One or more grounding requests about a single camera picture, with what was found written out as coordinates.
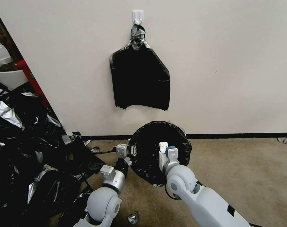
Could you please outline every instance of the wall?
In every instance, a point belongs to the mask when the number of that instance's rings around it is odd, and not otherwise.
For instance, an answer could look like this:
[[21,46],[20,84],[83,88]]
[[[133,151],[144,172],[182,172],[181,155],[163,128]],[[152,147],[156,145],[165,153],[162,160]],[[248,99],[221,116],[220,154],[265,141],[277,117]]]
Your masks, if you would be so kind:
[[[133,9],[170,71],[166,112],[114,104],[109,56]],[[287,0],[0,0],[0,16],[68,133],[287,132]]]

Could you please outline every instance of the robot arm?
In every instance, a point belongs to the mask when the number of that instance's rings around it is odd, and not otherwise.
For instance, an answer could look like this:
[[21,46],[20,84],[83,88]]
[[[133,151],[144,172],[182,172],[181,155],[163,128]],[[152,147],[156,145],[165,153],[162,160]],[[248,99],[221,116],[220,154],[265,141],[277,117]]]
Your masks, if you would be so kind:
[[[159,144],[159,167],[166,175],[171,192],[189,207],[200,227],[250,227],[249,223],[213,189],[203,186],[192,170],[178,162],[178,149]],[[128,166],[126,144],[116,146],[116,166],[104,165],[100,172],[103,187],[92,192],[87,201],[88,215],[74,227],[109,227],[116,217]]]
[[101,188],[93,191],[87,201],[88,214],[80,219],[74,227],[110,227],[116,217],[121,199],[124,180],[127,177],[128,166],[131,164],[127,156],[126,144],[116,146],[117,158],[115,167],[103,165],[100,173],[103,177]]
[[189,207],[201,227],[250,227],[249,223],[213,189],[203,186],[192,170],[178,162],[178,149],[160,143],[160,169],[171,192]]

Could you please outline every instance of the carpet floor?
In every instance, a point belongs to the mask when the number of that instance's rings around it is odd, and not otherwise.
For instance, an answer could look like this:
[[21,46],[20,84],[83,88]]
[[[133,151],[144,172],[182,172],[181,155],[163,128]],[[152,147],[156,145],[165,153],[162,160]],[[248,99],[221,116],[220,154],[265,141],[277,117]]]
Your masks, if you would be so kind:
[[[188,167],[197,179],[214,189],[248,222],[264,227],[287,226],[287,145],[275,138],[195,139]],[[108,151],[125,140],[92,141]],[[98,157],[114,165],[115,153]],[[100,174],[88,179],[91,187],[101,186]],[[129,168],[118,215],[112,226],[133,226],[127,217],[138,211],[137,227],[196,227],[188,207],[170,199],[163,187],[156,188]],[[57,226],[57,218],[48,226]]]

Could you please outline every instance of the wall hook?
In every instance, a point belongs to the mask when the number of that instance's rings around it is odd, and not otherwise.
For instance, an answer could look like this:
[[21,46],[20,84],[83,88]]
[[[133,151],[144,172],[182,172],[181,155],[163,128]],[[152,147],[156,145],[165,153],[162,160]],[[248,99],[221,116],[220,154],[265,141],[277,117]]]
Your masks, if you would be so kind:
[[133,23],[141,25],[143,22],[143,10],[133,10]]

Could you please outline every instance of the plastic debris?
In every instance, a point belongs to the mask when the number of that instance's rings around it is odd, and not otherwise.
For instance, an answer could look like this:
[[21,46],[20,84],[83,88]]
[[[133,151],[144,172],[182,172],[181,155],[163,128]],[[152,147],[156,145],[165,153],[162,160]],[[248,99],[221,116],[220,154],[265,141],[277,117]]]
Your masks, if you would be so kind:
[[0,225],[44,226],[73,203],[80,184],[103,164],[80,133],[66,135],[29,83],[0,92]]
[[0,117],[8,121],[9,123],[23,128],[20,118],[16,115],[15,111],[8,107],[3,101],[0,101]]
[[128,216],[128,221],[131,223],[131,224],[136,224],[139,220],[139,215],[138,215],[138,211],[135,211],[134,213],[131,213],[129,216]]
[[164,184],[153,184],[153,186],[156,187],[156,188],[160,188],[160,187],[163,187]]
[[84,141],[84,145],[87,146],[89,143],[91,142],[91,140],[87,140],[87,141]]
[[99,148],[99,147],[93,147],[93,148],[91,149],[91,152],[92,152],[92,153],[99,153],[99,152],[100,152],[100,148]]
[[278,140],[278,142],[284,143],[284,144],[287,145],[287,140],[284,140],[284,139],[282,139],[282,138],[276,138],[276,139]]

